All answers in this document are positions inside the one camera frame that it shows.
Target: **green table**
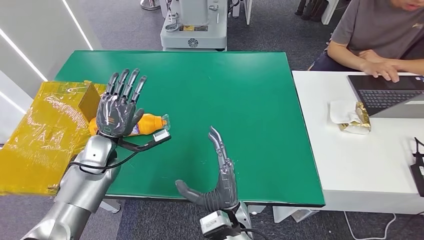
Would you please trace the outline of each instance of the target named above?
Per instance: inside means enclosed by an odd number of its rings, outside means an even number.
[[[55,80],[106,84],[125,68],[147,76],[137,106],[169,114],[172,139],[124,164],[107,196],[181,199],[177,179],[202,192],[213,189],[213,125],[234,161],[240,200],[325,205],[284,52],[75,51]],[[151,139],[126,138],[139,145]],[[120,147],[117,153],[120,159],[130,154]]]

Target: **white machine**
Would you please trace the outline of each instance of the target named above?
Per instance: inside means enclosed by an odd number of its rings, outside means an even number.
[[[240,1],[173,0],[160,32],[164,51],[226,51],[229,11]]]

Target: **robot finger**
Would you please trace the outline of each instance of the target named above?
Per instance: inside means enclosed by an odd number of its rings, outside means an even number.
[[[118,96],[121,95],[122,88],[125,84],[125,80],[127,79],[129,72],[130,72],[130,70],[128,68],[126,68],[122,71],[122,73],[120,74],[120,78],[119,78],[119,81],[117,83],[117,86],[115,87],[115,92],[113,94],[118,95]]]
[[[133,84],[136,81],[139,72],[140,70],[138,68],[132,71],[131,75],[129,76],[129,80],[126,83],[125,89],[123,90],[122,97],[128,98],[130,96],[131,90],[133,89]]]
[[[179,194],[181,194],[184,198],[194,204],[204,206],[205,201],[202,193],[189,188],[183,180],[176,180],[175,186]]]
[[[107,83],[107,87],[106,87],[106,94],[110,94],[112,93],[112,91],[114,90],[115,87],[115,82],[117,81],[119,76],[119,73],[115,72],[109,79],[109,82]]]
[[[140,97],[140,92],[142,91],[143,86],[146,83],[146,80],[147,80],[147,76],[142,76],[140,78],[140,81],[138,82],[138,85],[135,88],[134,93],[132,94],[131,102],[137,103],[137,101],[139,100],[139,97]]]
[[[226,159],[224,158],[224,154],[221,151],[220,142],[210,132],[207,134],[207,137],[212,141],[215,147],[216,155],[218,155],[219,168],[221,169],[225,165]]]
[[[132,118],[131,121],[131,126],[132,128],[134,128],[134,126],[140,122],[140,120],[142,119],[143,115],[145,114],[145,110],[143,108],[138,109],[135,113],[134,113],[134,117]]]
[[[222,151],[222,154],[223,154],[223,157],[224,157],[224,159],[228,159],[228,157],[227,157],[227,151],[226,151],[226,149],[225,149],[225,145],[224,145],[224,141],[223,141],[223,139],[221,138],[221,135],[220,135],[220,133],[213,127],[213,126],[210,126],[210,133],[215,137],[215,139],[218,141],[218,143],[219,143],[219,148],[221,149],[221,151]]]

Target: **gold wrapper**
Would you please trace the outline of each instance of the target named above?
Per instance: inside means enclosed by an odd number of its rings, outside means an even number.
[[[361,122],[352,121],[349,123],[340,123],[338,124],[338,127],[342,131],[348,131],[348,132],[364,132],[365,129],[368,132],[371,132],[371,123],[370,123],[370,117],[368,116],[368,112],[364,107],[364,104],[362,102],[356,103],[356,114],[359,117],[359,120]]]

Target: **gray carpet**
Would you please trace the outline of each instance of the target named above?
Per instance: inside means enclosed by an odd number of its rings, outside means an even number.
[[[52,205],[53,200],[44,196],[0,196],[0,240],[21,239],[43,219]],[[80,239],[114,240],[122,213],[112,214],[99,208],[88,220]]]
[[[162,50],[161,10],[147,11],[140,0],[80,0],[94,33],[107,50]]]
[[[329,25],[304,21],[294,15],[299,0],[253,0],[250,25],[245,12],[228,21],[229,51],[286,52],[292,70],[306,70],[326,47],[343,10],[335,11]]]
[[[127,200],[116,240],[203,240],[199,219],[208,213],[192,203]],[[356,238],[384,236],[388,213],[348,212]],[[398,214],[388,229],[388,240],[422,240],[424,218]],[[270,240],[352,240],[341,211],[322,211],[296,223],[291,217],[274,223],[272,207],[251,217],[253,227]]]

